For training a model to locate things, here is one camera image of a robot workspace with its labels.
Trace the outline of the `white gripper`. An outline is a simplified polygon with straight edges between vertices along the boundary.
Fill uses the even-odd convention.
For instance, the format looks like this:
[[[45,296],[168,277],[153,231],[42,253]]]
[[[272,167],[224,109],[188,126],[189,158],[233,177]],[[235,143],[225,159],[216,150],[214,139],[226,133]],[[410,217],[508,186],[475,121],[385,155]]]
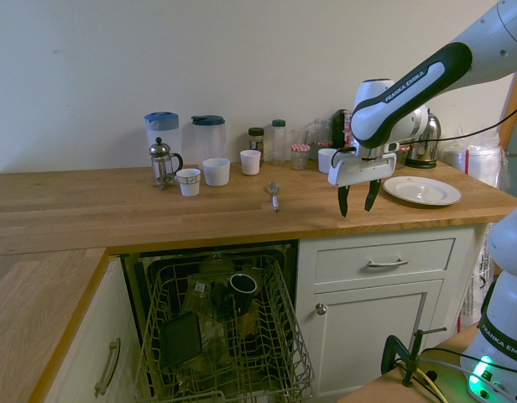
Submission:
[[[395,152],[380,155],[376,159],[364,160],[347,149],[336,151],[332,156],[328,182],[333,186],[340,186],[337,189],[337,199],[343,217],[346,217],[348,212],[350,186],[370,181],[364,205],[364,209],[369,212],[379,193],[381,179],[392,176],[396,160]]]

